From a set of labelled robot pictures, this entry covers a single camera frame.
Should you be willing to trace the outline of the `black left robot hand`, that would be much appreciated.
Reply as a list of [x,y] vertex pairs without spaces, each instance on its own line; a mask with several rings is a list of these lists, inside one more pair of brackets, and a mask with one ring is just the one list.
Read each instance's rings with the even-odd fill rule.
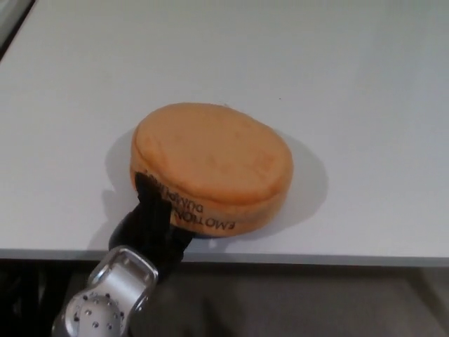
[[129,246],[153,263],[159,282],[165,281],[181,263],[194,233],[171,224],[172,206],[159,188],[143,173],[134,176],[139,204],[118,224],[109,248]]

